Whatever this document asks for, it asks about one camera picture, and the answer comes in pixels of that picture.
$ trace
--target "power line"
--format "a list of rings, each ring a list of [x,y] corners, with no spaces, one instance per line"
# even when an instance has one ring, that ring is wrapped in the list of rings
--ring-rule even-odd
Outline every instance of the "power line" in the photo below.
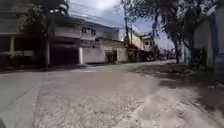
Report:
[[[86,6],[86,5],[82,5],[82,4],[77,4],[77,3],[74,3],[74,2],[69,2],[69,4],[72,5],[72,6],[75,5],[75,6],[80,6],[80,7],[89,8],[89,9],[94,9],[94,10],[98,10],[98,11],[100,11],[100,10],[97,9],[97,8],[90,7],[90,6]]]
[[[121,23],[118,23],[116,21],[111,21],[111,20],[108,20],[108,19],[105,19],[105,18],[102,18],[102,17],[99,17],[99,16],[94,16],[94,15],[90,15],[90,14],[86,14],[86,13],[81,13],[81,12],[78,12],[78,11],[74,11],[74,10],[69,10],[69,12],[71,13],[76,13],[76,14],[81,14],[81,15],[78,15],[79,17],[81,18],[90,18],[90,19],[93,19],[93,20],[96,20],[96,19],[100,19],[100,20],[103,20],[103,21],[106,21],[106,22],[110,22],[110,23],[114,23],[114,24],[117,24],[119,26],[122,26],[124,27],[124,25],[122,25]]]
[[[100,10],[98,8],[94,8],[94,7],[87,6],[87,5],[83,5],[83,4],[77,4],[77,3],[74,3],[74,2],[69,2],[69,4],[72,5],[72,6],[79,6],[79,7],[83,7],[83,8],[87,8],[87,9],[92,9],[92,10],[96,10],[96,11],[102,11],[102,10]]]

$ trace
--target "sky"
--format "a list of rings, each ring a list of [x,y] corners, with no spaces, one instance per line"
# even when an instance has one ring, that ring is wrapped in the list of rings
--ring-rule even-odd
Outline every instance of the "sky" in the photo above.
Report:
[[[120,36],[124,34],[124,12],[119,6],[120,0],[70,0],[70,14],[103,24],[109,27],[120,28]],[[138,20],[132,24],[139,34],[146,34],[151,30],[152,22]],[[173,43],[166,34],[160,32],[157,40],[162,49],[173,48]]]

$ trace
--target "road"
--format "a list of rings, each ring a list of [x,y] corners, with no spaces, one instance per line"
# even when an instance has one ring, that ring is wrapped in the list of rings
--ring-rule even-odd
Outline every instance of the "road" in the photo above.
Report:
[[[193,92],[129,71],[165,63],[2,75],[0,116],[7,128],[222,127],[181,95]]]

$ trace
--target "two-story building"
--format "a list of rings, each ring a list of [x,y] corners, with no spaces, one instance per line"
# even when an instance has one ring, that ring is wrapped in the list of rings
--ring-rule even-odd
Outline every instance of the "two-story building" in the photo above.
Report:
[[[127,61],[124,43],[118,41],[118,28],[103,26],[80,18],[60,19],[55,23],[55,38],[51,44],[53,65],[62,62],[63,64],[86,64]],[[59,60],[58,56],[62,56],[64,60]]]
[[[28,2],[21,1],[0,12],[0,67],[12,65],[12,61],[21,56],[26,58],[27,64],[47,58],[48,65],[52,66],[127,60],[124,43],[118,41],[118,28],[55,14],[52,14],[54,36],[42,55],[43,45],[39,39],[18,33],[19,18],[29,8]]]
[[[155,42],[150,35],[140,35],[137,31],[129,28],[129,60],[148,61],[154,56]]]

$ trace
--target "tree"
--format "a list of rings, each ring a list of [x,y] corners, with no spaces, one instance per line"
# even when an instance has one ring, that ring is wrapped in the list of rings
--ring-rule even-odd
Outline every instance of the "tree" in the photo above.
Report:
[[[43,10],[40,6],[30,4],[27,14],[20,18],[18,31],[42,39],[47,36]]]
[[[49,48],[54,36],[54,16],[68,15],[68,0],[30,0],[32,4],[27,15],[21,18],[19,30],[42,39],[44,44],[45,67],[49,62]]]
[[[194,50],[194,31],[198,21],[214,5],[213,0],[133,0],[126,5],[132,19],[150,18],[153,37],[162,29],[173,41],[177,63],[179,44]]]

